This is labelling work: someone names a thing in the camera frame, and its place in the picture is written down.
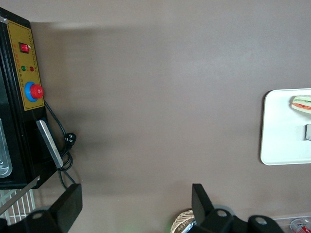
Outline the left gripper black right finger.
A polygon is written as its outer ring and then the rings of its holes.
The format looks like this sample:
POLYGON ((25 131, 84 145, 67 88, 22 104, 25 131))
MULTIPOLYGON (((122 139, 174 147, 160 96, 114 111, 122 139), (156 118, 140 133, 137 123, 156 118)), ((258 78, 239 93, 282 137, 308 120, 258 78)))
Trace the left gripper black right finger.
POLYGON ((238 219, 226 206, 213 205, 203 186, 192 185, 191 207, 197 225, 193 233, 238 233, 238 219))

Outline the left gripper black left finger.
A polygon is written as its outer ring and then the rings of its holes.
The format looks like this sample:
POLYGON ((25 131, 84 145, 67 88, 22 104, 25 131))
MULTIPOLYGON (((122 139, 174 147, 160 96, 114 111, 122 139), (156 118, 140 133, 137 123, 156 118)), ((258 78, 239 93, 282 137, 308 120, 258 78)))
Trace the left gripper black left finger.
POLYGON ((82 210, 82 185, 72 184, 48 208, 31 213, 23 221, 26 233, 67 233, 82 210))

